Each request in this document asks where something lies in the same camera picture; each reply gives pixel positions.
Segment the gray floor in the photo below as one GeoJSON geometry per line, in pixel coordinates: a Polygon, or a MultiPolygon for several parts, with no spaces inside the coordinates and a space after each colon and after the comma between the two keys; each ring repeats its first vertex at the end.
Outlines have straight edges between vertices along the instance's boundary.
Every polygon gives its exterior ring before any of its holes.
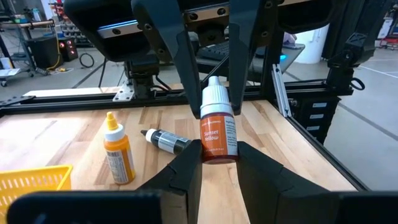
{"type": "MultiPolygon", "coordinates": [[[[10,52],[17,52],[18,42],[12,33],[1,35],[10,52]]],[[[93,68],[81,68],[79,61],[74,60],[63,65],[74,68],[68,73],[33,78],[22,73],[10,78],[8,87],[0,88],[0,100],[31,90],[98,86],[101,68],[89,78],[87,76],[103,63],[103,56],[95,49],[79,49],[80,54],[84,52],[94,57],[93,68]]],[[[102,86],[120,85],[124,80],[122,72],[121,63],[108,62],[102,86]]],[[[325,62],[316,65],[294,63],[284,80],[325,78],[327,74],[325,62]]],[[[398,190],[398,51],[377,49],[371,60],[356,69],[355,76],[362,79],[366,89],[343,97],[325,146],[371,189],[398,190]]],[[[162,68],[160,78],[166,83],[180,81],[173,67],[162,68]]]]}

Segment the orange label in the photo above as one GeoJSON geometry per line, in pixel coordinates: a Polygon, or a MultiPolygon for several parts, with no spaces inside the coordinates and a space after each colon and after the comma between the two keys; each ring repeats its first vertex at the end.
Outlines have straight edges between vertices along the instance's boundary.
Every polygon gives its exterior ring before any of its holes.
{"type": "Polygon", "coordinates": [[[200,135],[205,157],[238,155],[234,118],[211,116],[202,119],[200,135]]]}

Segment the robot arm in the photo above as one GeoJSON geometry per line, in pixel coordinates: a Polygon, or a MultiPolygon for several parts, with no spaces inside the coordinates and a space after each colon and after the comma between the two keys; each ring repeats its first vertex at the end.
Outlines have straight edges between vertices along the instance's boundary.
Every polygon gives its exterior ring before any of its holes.
{"type": "Polygon", "coordinates": [[[281,45],[283,31],[297,33],[325,26],[345,2],[69,0],[65,12],[109,60],[139,60],[152,49],[159,60],[173,61],[192,112],[199,118],[201,85],[188,31],[196,32],[204,47],[226,41],[224,30],[229,26],[229,94],[238,115],[255,49],[271,41],[281,45]]]}

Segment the wooden surface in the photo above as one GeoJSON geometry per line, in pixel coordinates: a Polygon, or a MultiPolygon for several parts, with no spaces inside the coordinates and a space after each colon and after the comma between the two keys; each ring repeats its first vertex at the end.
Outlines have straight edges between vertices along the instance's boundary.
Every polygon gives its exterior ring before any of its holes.
{"type": "MultiPolygon", "coordinates": [[[[142,129],[200,137],[189,106],[113,110],[126,128],[136,179],[117,186],[103,148],[107,110],[5,116],[0,119],[0,170],[72,164],[74,190],[134,190],[175,156],[145,141],[142,129]]],[[[302,177],[330,190],[354,187],[267,101],[244,102],[236,116],[239,141],[259,149],[302,177]]],[[[236,165],[203,165],[199,223],[248,223],[236,165]]]]}

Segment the yellow basket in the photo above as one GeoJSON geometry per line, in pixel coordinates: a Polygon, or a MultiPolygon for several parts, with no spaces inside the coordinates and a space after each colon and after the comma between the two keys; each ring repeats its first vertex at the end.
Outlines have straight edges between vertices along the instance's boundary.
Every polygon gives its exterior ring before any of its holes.
{"type": "Polygon", "coordinates": [[[0,223],[5,223],[7,209],[18,197],[40,190],[70,190],[72,166],[0,172],[0,223]]]}

